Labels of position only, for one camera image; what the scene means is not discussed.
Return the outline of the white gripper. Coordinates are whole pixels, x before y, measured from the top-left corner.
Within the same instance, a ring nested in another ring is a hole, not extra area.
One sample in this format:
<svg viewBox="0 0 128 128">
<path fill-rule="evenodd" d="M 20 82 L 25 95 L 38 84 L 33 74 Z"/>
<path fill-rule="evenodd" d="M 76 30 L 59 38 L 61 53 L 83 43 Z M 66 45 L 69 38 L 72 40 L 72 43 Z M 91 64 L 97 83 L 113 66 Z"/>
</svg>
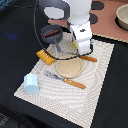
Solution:
<svg viewBox="0 0 128 128">
<path fill-rule="evenodd" d="M 70 24 L 70 32 L 73 36 L 80 55 L 86 54 L 90 50 L 90 39 L 92 38 L 92 31 L 90 22 L 83 24 Z"/>
</svg>

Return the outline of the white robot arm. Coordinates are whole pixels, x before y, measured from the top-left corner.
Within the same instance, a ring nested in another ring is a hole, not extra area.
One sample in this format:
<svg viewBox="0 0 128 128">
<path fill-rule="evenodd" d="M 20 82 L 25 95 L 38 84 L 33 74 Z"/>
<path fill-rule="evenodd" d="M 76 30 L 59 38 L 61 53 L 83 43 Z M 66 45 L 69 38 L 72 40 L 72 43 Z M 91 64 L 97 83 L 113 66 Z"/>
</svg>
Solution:
<svg viewBox="0 0 128 128">
<path fill-rule="evenodd" d="M 90 14 L 92 0 L 39 0 L 40 10 L 53 20 L 67 20 L 80 55 L 90 50 L 92 31 Z"/>
</svg>

